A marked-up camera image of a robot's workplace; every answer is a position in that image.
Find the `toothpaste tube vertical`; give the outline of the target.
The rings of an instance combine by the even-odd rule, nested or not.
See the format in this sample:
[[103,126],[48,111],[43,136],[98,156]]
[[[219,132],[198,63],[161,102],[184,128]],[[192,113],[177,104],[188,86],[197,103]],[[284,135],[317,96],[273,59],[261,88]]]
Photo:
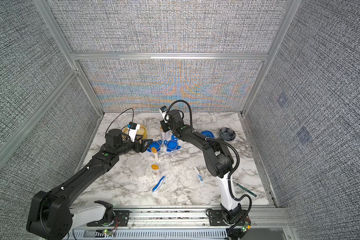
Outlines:
[[194,170],[195,170],[195,173],[196,173],[196,175],[197,175],[197,178],[198,178],[198,181],[199,181],[199,183],[204,183],[204,180],[203,180],[203,177],[201,176],[201,173],[200,173],[200,171],[198,170],[198,168],[197,167],[194,167]]

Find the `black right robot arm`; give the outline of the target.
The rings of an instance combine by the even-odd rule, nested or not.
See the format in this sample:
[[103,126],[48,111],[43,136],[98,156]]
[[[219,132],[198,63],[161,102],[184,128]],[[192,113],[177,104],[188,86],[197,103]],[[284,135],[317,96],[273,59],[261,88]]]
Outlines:
[[[184,123],[184,115],[179,110],[173,110],[176,103],[187,105],[190,114],[190,123]],[[203,152],[205,164],[209,173],[217,180],[221,193],[222,218],[230,226],[243,221],[252,207],[252,199],[244,194],[236,196],[232,181],[233,173],[240,165],[238,151],[221,138],[209,138],[193,127],[192,109],[188,102],[177,100],[169,107],[160,108],[163,120],[161,126],[164,132],[171,131],[179,140],[192,144]]]

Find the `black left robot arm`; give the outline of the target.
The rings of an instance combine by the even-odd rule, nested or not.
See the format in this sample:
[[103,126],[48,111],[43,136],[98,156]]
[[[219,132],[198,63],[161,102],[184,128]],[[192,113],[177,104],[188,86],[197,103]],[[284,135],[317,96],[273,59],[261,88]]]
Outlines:
[[47,240],[61,240],[78,218],[71,208],[77,197],[95,180],[110,171],[121,155],[130,151],[144,153],[153,142],[139,135],[136,139],[112,129],[99,152],[77,173],[48,192],[40,191],[31,201],[26,230]]

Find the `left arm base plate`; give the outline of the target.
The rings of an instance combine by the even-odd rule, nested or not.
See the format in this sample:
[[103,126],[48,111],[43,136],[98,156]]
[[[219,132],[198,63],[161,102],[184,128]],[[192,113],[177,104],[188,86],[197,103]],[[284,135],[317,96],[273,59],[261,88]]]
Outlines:
[[126,227],[130,218],[128,210],[114,210],[113,215],[106,214],[101,220],[87,224],[87,227]]

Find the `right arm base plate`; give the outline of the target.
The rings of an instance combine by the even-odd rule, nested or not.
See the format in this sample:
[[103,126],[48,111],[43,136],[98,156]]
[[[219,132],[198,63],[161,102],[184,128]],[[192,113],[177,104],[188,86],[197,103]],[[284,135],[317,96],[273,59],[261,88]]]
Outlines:
[[245,218],[243,216],[246,214],[246,210],[242,210],[239,214],[235,214],[233,216],[229,216],[229,214],[224,214],[222,210],[213,210],[207,209],[206,215],[209,219],[210,226],[233,226],[238,220],[238,226],[250,226],[251,220],[249,219],[249,215],[246,215]]

